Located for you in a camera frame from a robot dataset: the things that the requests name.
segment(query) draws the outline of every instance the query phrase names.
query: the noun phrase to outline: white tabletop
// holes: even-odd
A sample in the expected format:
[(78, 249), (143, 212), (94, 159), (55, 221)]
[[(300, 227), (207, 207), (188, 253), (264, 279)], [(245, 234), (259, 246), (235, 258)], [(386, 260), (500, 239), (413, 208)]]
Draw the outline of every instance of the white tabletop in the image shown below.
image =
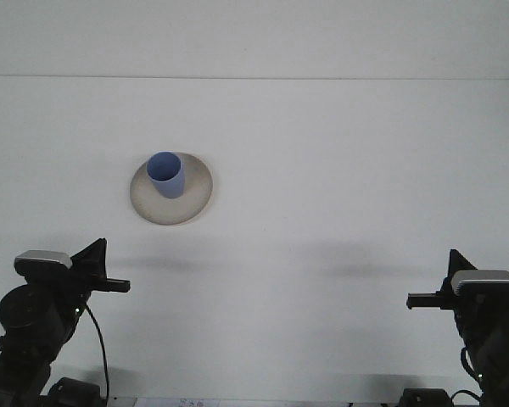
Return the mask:
[[(186, 225), (129, 201), (162, 149), (214, 177)], [(132, 284), (91, 298), (113, 394), (475, 390), (453, 315), (406, 295), (439, 288), (450, 248), (509, 270), (509, 81), (0, 78), (0, 298), (15, 255), (97, 237)], [(102, 384), (99, 352), (83, 318), (50, 382)]]

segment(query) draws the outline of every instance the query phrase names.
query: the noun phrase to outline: blue cup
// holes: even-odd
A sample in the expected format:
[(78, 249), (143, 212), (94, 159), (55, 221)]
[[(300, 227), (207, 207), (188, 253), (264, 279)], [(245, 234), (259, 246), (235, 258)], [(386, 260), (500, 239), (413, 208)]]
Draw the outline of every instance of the blue cup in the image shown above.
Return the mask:
[(166, 198), (179, 198), (185, 189), (185, 169), (174, 153), (161, 151), (147, 162), (147, 175), (154, 187)]

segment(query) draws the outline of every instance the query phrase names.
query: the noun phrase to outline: white wall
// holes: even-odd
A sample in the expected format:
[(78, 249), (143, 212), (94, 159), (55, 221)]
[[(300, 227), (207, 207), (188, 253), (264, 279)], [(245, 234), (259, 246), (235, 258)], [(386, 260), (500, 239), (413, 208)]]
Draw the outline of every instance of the white wall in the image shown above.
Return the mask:
[[(0, 3), (0, 74), (509, 77), (509, 2), (56, 4)], [(365, 35), (340, 49), (352, 26)], [(387, 42), (395, 52), (367, 51)], [(435, 49), (449, 52), (439, 65)], [(183, 226), (129, 202), (160, 149), (198, 155), (215, 178)], [(22, 282), (15, 255), (97, 237), (109, 276), (132, 281), (91, 299), (115, 394), (475, 389), (452, 314), (405, 301), (439, 288), (449, 248), (509, 270), (509, 81), (0, 77), (0, 298)], [(52, 381), (64, 375), (103, 382), (87, 318), (53, 365)]]
[(509, 1), (0, 2), (0, 74), (509, 78)]

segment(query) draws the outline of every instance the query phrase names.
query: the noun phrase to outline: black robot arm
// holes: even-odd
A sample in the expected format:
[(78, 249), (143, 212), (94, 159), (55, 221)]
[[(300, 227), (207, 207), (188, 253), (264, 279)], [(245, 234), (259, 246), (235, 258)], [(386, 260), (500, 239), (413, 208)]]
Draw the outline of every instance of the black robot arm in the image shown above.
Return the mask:
[[(0, 407), (61, 404), (61, 391), (75, 387), (82, 399), (95, 393), (95, 385), (65, 380), (46, 398), (40, 392), (50, 376), (50, 365), (74, 334), (92, 291), (126, 293), (130, 282), (106, 276), (106, 240), (68, 257), (67, 254), (30, 250), (15, 259), (14, 267), (27, 282), (0, 302)], [(101, 399), (92, 398), (96, 407)], [(80, 406), (90, 406), (86, 401)]]

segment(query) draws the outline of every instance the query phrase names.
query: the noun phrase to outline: white table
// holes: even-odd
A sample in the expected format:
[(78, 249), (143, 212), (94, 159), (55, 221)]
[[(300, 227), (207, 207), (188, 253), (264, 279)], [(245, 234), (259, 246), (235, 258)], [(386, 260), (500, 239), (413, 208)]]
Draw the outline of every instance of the white table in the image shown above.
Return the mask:
[[(128, 186), (168, 149), (209, 207), (148, 223)], [(385, 401), (477, 390), (452, 314), (406, 309), (450, 248), (509, 270), (509, 81), (0, 78), (0, 298), (29, 248), (107, 237), (112, 393)], [(53, 365), (102, 385), (88, 318)]]

